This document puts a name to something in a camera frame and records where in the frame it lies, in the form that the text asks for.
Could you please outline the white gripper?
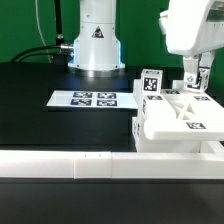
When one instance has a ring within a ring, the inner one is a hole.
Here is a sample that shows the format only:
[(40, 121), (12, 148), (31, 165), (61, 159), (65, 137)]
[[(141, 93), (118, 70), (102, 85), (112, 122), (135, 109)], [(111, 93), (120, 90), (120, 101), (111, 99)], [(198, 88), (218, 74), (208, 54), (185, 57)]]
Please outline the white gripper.
[(210, 69), (212, 50), (224, 47), (224, 0), (169, 0), (159, 25), (168, 52), (184, 56), (184, 83), (196, 84), (199, 67)]

